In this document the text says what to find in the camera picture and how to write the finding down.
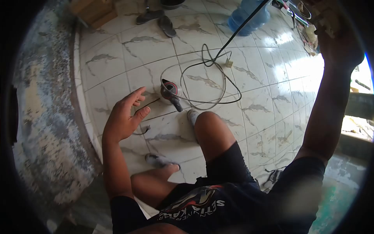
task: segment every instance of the tile floor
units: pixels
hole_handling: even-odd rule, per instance
[[[93,144],[101,144],[116,101],[141,86],[147,87],[144,104],[157,99],[163,70],[199,59],[201,54],[196,51],[203,43],[215,55],[232,35],[227,19],[239,2],[186,0],[180,8],[165,11],[177,32],[175,38],[166,37],[156,21],[135,24],[135,18],[144,11],[142,0],[118,1],[117,18],[97,31],[84,28],[77,42],[79,52],[75,51],[80,57],[76,72],[82,80],[77,78],[76,82]],[[157,3],[151,1],[151,9],[158,9]],[[298,32],[291,30],[291,17],[272,6],[268,9],[268,23],[248,37],[234,38],[225,49],[232,51],[234,63],[232,68],[223,66],[223,70],[235,81],[242,99],[211,109],[231,129],[245,163],[260,183],[267,179],[265,169],[288,165],[300,148],[324,67],[322,57],[313,58],[304,51]],[[218,63],[225,60],[221,57]],[[179,84],[181,70],[193,63],[196,61],[174,66],[163,77]],[[184,79],[183,88],[191,99],[212,101],[223,92],[222,75],[214,66],[189,69]],[[237,98],[236,89],[228,82],[222,101]],[[121,141],[131,174],[150,169],[143,155],[152,152],[181,163],[181,171],[173,174],[171,181],[194,183],[197,177],[206,176],[202,151],[187,121],[191,106],[185,101],[181,104],[181,113],[159,101],[150,104],[151,113],[139,129],[150,125],[151,130]]]

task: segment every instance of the person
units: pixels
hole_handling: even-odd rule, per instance
[[[339,140],[350,74],[364,58],[351,31],[334,39],[321,31],[318,39],[325,67],[304,141],[268,194],[252,178],[227,125],[212,112],[188,112],[206,178],[195,184],[169,182],[180,165],[151,154],[145,158],[155,169],[130,177],[119,141],[130,137],[151,110],[144,107],[130,115],[131,107],[144,101],[145,87],[118,101],[102,136],[113,233],[308,233],[325,167]],[[160,213],[147,220],[134,195]]]

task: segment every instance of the graphic print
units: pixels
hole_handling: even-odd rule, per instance
[[[158,220],[165,218],[185,220],[192,214],[198,214],[200,217],[211,215],[216,211],[217,206],[224,206],[225,202],[222,200],[212,201],[216,190],[220,188],[223,188],[223,186],[211,185],[192,190],[166,209],[160,211]]]

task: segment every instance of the kettle handle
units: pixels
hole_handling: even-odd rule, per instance
[[[182,112],[183,108],[181,104],[179,103],[179,98],[173,96],[169,99],[169,101],[175,106],[178,112]]]

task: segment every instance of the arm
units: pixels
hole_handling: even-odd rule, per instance
[[[134,116],[130,114],[132,106],[139,106],[139,101],[144,101],[145,97],[141,95],[144,91],[145,87],[142,87],[116,103],[102,134],[103,177],[110,199],[115,196],[134,198],[130,175],[119,142],[131,136],[150,112],[149,107],[144,107]]]
[[[305,156],[320,158],[325,166],[338,143],[347,106],[350,76],[364,59],[353,31],[335,39],[324,31],[318,41],[325,69],[315,104],[305,131],[304,142],[295,159]]]

